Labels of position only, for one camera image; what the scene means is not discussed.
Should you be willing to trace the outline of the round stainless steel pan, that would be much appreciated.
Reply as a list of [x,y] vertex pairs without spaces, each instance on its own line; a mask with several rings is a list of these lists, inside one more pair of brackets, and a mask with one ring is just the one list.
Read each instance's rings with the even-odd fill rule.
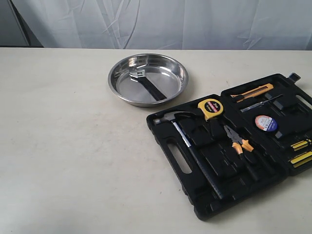
[[[167,98],[156,101],[139,83],[130,79],[129,72],[145,70],[146,76]],[[179,96],[189,83],[186,68],[166,55],[141,53],[126,57],[109,72],[108,85],[121,100],[137,107],[154,107]]]

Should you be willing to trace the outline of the yellow utility knife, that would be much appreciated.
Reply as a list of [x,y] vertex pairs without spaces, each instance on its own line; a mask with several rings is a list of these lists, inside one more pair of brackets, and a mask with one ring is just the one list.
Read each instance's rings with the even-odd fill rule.
[[233,100],[235,102],[241,102],[245,99],[248,99],[248,98],[253,98],[253,97],[256,97],[256,96],[259,96],[265,92],[268,92],[270,90],[272,90],[274,88],[274,86],[270,83],[267,83],[265,85],[261,85],[257,88],[254,88],[252,90],[249,90],[249,91],[246,91],[242,94],[238,94],[238,95],[230,95]]

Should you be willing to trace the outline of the black plastic tool case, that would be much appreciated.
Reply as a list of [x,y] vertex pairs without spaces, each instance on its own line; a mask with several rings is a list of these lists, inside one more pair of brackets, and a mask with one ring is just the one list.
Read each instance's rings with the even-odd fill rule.
[[[299,79],[296,73],[288,77],[273,74],[226,89],[220,95],[208,95],[147,116],[150,131],[168,159],[199,219],[206,220],[289,176],[311,168],[312,161],[297,168],[290,163],[290,160],[298,155],[312,151],[312,145],[298,151],[291,148],[296,142],[312,139],[312,98],[296,85]],[[259,96],[241,102],[235,102],[230,96],[242,94],[267,83],[272,84],[274,88]],[[262,106],[243,113],[240,111],[280,94],[283,96]],[[206,121],[197,105],[208,98],[219,100],[224,111]],[[212,170],[226,194],[224,199],[218,198],[173,124],[165,122],[154,125],[154,119],[172,111],[193,113],[190,117],[179,116],[177,121]],[[264,132],[258,129],[254,122],[258,115],[267,115],[275,119],[278,124],[277,130]],[[224,125],[231,127],[254,147],[251,153],[245,154],[260,178],[258,182],[253,180],[232,147],[233,142],[228,138]]]

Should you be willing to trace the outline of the yellow tape measure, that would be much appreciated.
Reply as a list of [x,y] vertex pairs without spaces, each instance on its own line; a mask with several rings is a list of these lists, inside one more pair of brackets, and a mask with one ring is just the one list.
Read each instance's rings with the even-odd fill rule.
[[221,115],[224,111],[224,107],[219,100],[208,98],[198,103],[198,109],[204,114],[204,119],[208,121],[218,115]]

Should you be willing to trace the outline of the yellow-black screwdriver upper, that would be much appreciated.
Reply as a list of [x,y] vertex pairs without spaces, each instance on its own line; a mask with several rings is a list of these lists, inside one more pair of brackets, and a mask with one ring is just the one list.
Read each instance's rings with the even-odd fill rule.
[[303,148],[308,147],[311,144],[312,144],[312,140],[307,138],[305,140],[302,140],[302,141],[299,141],[299,142],[296,142],[296,143],[292,144],[291,148],[294,151],[298,151],[298,150],[301,150]]

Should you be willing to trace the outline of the yellow-black screwdriver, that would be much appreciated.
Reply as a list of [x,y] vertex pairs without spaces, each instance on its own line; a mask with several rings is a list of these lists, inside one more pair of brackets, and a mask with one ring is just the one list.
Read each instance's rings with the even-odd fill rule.
[[307,151],[291,159],[290,163],[293,165],[294,168],[297,168],[307,162],[310,162],[311,160],[312,160],[312,151]]
[[298,150],[301,150],[303,148],[308,147],[311,144],[312,144],[312,140],[307,138],[305,140],[302,140],[302,141],[299,141],[299,142],[296,142],[296,143],[292,144],[291,148],[294,151],[298,151]]

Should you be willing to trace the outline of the steel claw hammer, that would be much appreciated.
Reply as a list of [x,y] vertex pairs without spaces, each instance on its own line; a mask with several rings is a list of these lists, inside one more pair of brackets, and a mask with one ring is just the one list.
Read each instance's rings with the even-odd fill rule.
[[204,159],[200,156],[199,152],[196,150],[195,146],[190,142],[189,138],[186,136],[185,131],[181,128],[180,124],[177,121],[177,117],[190,117],[193,115],[191,112],[186,111],[172,111],[167,112],[161,118],[156,118],[153,120],[154,125],[159,125],[161,123],[170,122],[173,124],[175,129],[180,134],[182,140],[184,141],[185,145],[187,146],[190,154],[192,155],[193,159],[197,163],[198,167],[206,177],[207,181],[215,191],[216,195],[219,199],[224,199],[226,197],[225,192],[222,190],[221,185],[219,184],[218,180],[214,176],[212,170],[206,165]]

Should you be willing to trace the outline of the yellow-handled pliers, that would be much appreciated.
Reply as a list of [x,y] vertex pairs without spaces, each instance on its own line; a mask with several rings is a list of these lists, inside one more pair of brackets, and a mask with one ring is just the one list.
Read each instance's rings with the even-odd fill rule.
[[254,147],[249,143],[248,140],[243,139],[240,137],[240,135],[234,131],[231,127],[228,125],[224,125],[224,130],[228,136],[232,140],[232,147],[235,149],[235,151],[238,154],[238,157],[241,159],[241,161],[244,163],[247,171],[253,178],[255,182],[258,182],[260,180],[258,174],[256,171],[252,168],[250,163],[247,161],[247,157],[245,152],[251,153],[254,150]]

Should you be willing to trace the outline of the white backdrop curtain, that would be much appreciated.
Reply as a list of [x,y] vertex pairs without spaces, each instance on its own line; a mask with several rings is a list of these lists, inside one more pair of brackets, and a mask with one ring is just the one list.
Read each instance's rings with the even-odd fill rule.
[[309,0],[16,0],[44,47],[310,50]]

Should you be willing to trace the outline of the adjustable wrench black handle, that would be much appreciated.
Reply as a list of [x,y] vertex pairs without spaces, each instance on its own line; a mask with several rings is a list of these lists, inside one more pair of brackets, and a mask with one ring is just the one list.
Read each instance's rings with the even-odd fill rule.
[[139,82],[156,100],[164,100],[167,97],[146,76],[145,70],[133,70],[129,72],[130,79]]

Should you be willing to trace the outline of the black electrical tape roll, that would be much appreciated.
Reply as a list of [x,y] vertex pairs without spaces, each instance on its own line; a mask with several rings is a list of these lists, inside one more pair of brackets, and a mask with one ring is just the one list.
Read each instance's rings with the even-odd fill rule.
[[278,128],[276,120],[267,115],[256,116],[254,122],[256,127],[264,132],[274,132]]

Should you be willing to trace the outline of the voltage tester screwdriver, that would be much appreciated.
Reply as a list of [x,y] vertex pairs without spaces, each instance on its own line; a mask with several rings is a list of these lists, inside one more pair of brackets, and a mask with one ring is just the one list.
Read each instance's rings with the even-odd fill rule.
[[270,99],[268,99],[268,100],[265,100],[265,101],[258,102],[258,103],[256,103],[256,104],[253,104],[253,105],[249,106],[249,107],[243,108],[243,109],[241,109],[240,111],[241,111],[242,113],[243,113],[243,112],[246,112],[246,111],[249,111],[249,110],[251,110],[251,109],[253,109],[253,108],[262,106],[262,105],[264,105],[265,103],[267,103],[267,102],[269,102],[269,101],[272,101],[272,100],[274,100],[274,99],[276,99],[276,98],[279,98],[279,97],[281,97],[281,96],[283,96],[283,94],[277,95],[277,96],[272,97],[272,98],[270,98]]

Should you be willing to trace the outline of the yellow-black screwdriver lower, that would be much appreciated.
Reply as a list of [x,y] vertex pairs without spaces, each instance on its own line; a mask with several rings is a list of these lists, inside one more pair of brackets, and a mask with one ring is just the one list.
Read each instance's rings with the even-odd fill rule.
[[294,168],[297,168],[307,162],[310,162],[311,160],[312,160],[312,151],[307,151],[291,159],[290,163],[293,165]]

